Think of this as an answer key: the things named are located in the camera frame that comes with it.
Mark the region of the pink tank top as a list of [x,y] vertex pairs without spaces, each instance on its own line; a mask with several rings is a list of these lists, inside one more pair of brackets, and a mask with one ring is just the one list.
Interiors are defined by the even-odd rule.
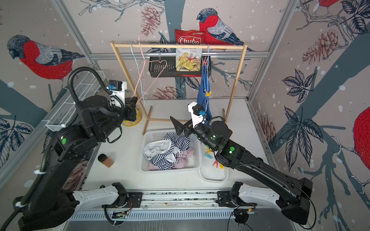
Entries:
[[[194,155],[194,152],[195,152],[195,150],[193,148],[189,148],[189,149],[185,150],[178,163],[173,163],[173,165],[171,167],[165,167],[164,170],[182,169],[182,168],[186,167],[187,164],[188,164],[188,159]],[[149,171],[156,171],[156,170],[161,170],[161,168],[158,168],[158,166],[153,165],[152,163],[149,163],[148,170]]]

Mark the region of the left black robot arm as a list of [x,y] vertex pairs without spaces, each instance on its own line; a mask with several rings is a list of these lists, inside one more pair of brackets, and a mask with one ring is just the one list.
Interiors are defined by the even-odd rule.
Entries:
[[[91,73],[104,88],[107,96],[94,95],[84,100],[77,96],[73,82],[78,73]],[[120,98],[117,91],[106,86],[92,68],[79,67],[68,77],[68,88],[74,100],[76,114],[73,120],[58,131],[49,142],[36,179],[26,195],[14,200],[14,212],[2,225],[6,230],[21,213],[19,228],[35,231],[53,228],[66,222],[83,205],[124,205],[125,189],[120,183],[94,190],[89,199],[63,186],[75,167],[101,142],[109,141],[114,130],[121,130],[123,121],[135,121],[137,97]]]

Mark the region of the striped tank top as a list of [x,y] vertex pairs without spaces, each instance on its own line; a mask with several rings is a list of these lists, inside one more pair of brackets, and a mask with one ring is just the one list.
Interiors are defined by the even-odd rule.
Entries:
[[163,140],[145,145],[142,154],[149,163],[164,170],[165,167],[171,167],[173,163],[178,163],[183,152],[191,148],[190,145],[188,137],[178,136],[173,132],[166,134]]

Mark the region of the blue tank top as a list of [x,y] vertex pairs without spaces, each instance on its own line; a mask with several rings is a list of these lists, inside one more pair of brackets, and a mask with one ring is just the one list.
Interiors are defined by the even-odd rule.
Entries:
[[210,96],[212,91],[210,89],[210,83],[208,79],[207,65],[202,66],[201,82],[199,86],[197,103],[202,105],[205,109],[206,118],[210,120],[213,116],[210,111]]

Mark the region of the pink wire hanger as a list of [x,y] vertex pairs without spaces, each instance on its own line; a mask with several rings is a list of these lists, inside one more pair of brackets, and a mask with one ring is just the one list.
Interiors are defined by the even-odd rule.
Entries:
[[[145,38],[147,38],[147,36],[146,35],[144,35],[142,32],[138,35],[138,46],[139,46],[139,48],[140,48],[140,52],[141,52],[141,55],[142,55],[142,58],[143,58],[143,67],[142,67],[142,70],[141,70],[141,72],[140,72],[140,74],[139,74],[139,79],[138,79],[138,81],[137,81],[137,84],[136,84],[136,86],[135,86],[135,89],[134,89],[134,94],[133,94],[133,96],[137,96],[137,98],[138,98],[138,103],[140,103],[142,100],[145,100],[145,96],[146,96],[146,94],[149,92],[149,90],[152,88],[152,86],[154,85],[154,83],[157,81],[157,79],[162,75],[162,73],[164,72],[164,70],[167,68],[167,66],[168,66],[168,63],[167,63],[167,61],[166,60],[161,60],[161,61],[158,61],[158,60],[156,60],[156,61],[147,61],[146,59],[145,59],[145,56],[144,56],[144,52],[143,52],[143,47],[142,47],[142,45],[141,45],[141,36],[144,36]],[[147,88],[147,90],[146,91],[143,91],[144,90],[144,83],[145,83],[145,81],[144,81],[144,77],[145,77],[145,75],[144,75],[144,71],[145,71],[145,66],[146,66],[146,64],[149,64],[149,63],[159,63],[159,64],[164,64],[164,67],[162,68],[162,70],[161,70],[161,72],[159,73],[159,75],[155,78],[155,80],[152,82],[152,84]],[[141,93],[141,97],[139,98],[139,96],[137,95],[137,88],[138,88],[138,86],[140,85],[140,93]]]

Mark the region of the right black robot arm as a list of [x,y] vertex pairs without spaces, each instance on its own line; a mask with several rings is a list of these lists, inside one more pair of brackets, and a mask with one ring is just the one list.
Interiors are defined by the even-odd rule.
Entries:
[[215,153],[215,159],[220,164],[252,176],[276,192],[279,198],[275,203],[286,218],[300,225],[307,224],[310,209],[314,207],[311,200],[311,180],[286,175],[266,164],[261,158],[255,157],[230,139],[232,130],[223,121],[205,125],[192,120],[182,124],[174,117],[170,120],[178,134],[195,135]]

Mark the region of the white wire hanger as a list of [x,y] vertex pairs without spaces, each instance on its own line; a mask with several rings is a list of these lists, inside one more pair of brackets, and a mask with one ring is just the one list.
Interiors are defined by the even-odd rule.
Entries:
[[145,105],[145,91],[144,91],[145,84],[142,82],[143,81],[142,77],[143,77],[143,73],[144,73],[144,68],[145,68],[145,65],[146,65],[145,56],[144,56],[144,53],[142,51],[142,48],[140,47],[142,60],[140,62],[138,62],[138,60],[136,58],[136,55],[134,54],[132,44],[130,44],[130,50],[131,50],[131,54],[134,57],[135,64],[136,64],[136,69],[137,69],[137,74],[138,74],[138,79],[137,79],[135,89],[134,89],[134,96],[137,96],[139,98],[138,93],[140,93],[141,98],[138,101],[139,102],[143,101],[143,104]]

